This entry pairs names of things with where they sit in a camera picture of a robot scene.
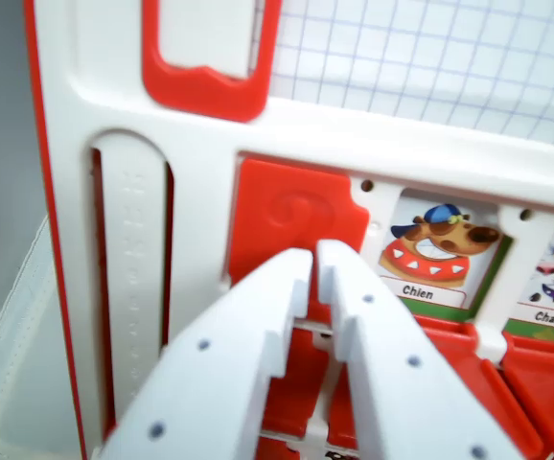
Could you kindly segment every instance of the vertical slot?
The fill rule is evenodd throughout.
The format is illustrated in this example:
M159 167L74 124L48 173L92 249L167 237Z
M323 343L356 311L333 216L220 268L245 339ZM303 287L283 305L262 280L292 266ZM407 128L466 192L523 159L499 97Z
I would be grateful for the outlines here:
M142 138L111 133L95 145L100 150L108 290L109 331L104 337L110 338L117 422L159 359L164 342L173 181L164 157Z
M106 281L106 242L104 235L104 199L103 199L103 166L101 152L98 149L91 150L92 161L92 185L94 188L94 210L96 220L96 250L98 252L99 273L99 305L101 334L103 336L103 363L104 363L104 393L106 394L106 408L104 437L115 426L115 406L113 405L113 368L111 360L111 334L109 327L108 311L108 286Z
M169 319L171 312L171 263L173 262L173 206L174 177L166 164L166 222L164 242L164 304L162 306L162 346L169 343Z

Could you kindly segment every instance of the screw hole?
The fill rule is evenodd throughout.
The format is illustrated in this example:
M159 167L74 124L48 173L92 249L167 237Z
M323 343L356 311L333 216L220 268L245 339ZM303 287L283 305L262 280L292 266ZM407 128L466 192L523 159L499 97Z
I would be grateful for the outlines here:
M520 220L530 220L533 217L533 212L530 209L524 209L519 213Z
M150 439L155 441L156 439L161 438L165 431L166 427L162 422L155 422L152 426L150 426Z
M473 446L471 448L471 455L473 458L483 459L486 458L486 449L482 446Z
M209 348L209 346L211 345L211 342L209 340L207 340L206 338L203 338L202 340L200 340L198 342L198 349L203 352L205 351L207 348Z
M411 367L420 367L422 365L422 361L418 356L411 355L407 358L407 364L409 364Z
M363 192L372 191L374 186L375 184L373 183L373 181L369 179L363 180L362 184L360 184L360 188L362 189Z

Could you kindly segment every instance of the white plastic slot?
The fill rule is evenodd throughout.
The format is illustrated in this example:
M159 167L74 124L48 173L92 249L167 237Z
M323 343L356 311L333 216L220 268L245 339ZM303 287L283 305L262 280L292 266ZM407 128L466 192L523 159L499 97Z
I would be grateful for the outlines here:
M102 153L104 236L115 416L157 362L162 341L166 164L149 144L108 135Z

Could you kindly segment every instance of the red plastic trim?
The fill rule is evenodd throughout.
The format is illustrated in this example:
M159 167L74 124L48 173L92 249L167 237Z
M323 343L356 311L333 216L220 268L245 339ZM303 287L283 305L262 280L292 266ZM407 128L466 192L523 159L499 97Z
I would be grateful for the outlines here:
M160 55L159 0L143 2L143 81L157 102L186 112L248 122L263 111L268 97L281 0L266 0L256 70L235 80L209 67L173 67Z
M62 314L62 327L64 329L64 342L66 345L66 356L68 373L73 391L73 405L77 417L77 430L81 444L81 457L87 460L83 426L81 424L81 405L79 402L79 389L77 386L77 373L75 371L75 359L73 354L73 341L70 333L70 317L66 302L66 287L64 285L64 270L62 268L62 255L59 246L58 213L56 212L56 199L54 197L54 183L51 176L51 162L49 160L49 142L47 140L47 127L45 125L45 110L43 107L43 94L40 86L40 64L38 60L38 43L36 39L35 23L35 2L24 0L24 13L26 21L26 38L28 45L28 58L30 62L30 80L35 103L36 135L38 136L38 147L45 182L45 197L49 212L49 223L51 227L51 238L54 248L54 259L56 262L56 276L58 277L59 305Z
M554 342L504 335L504 376L554 450Z

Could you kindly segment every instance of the white plastic frame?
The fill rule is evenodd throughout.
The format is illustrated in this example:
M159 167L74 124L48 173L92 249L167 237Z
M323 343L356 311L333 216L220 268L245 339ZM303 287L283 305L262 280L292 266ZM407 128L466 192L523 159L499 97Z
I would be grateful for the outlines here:
M262 116L246 125L170 110L149 97L141 80L139 17L140 2L36 0L35 6L70 318L65 328L72 338L87 451L104 436L89 151L105 136L153 146L173 171L170 336L228 289L223 273L236 169L240 152L252 151L369 177L391 191L373 203L386 214L372 211L374 227L367 235L385 232L387 212L402 187L496 202L501 229L515 247L534 245L528 247L530 257L519 259L523 249L508 254L479 312L479 353L500 359L500 331L524 288L523 273L532 271L533 256L541 255L554 222L554 146L279 99L269 99ZM519 222L524 208L533 217ZM537 238L531 241L530 235ZM366 241L363 254L373 251Z

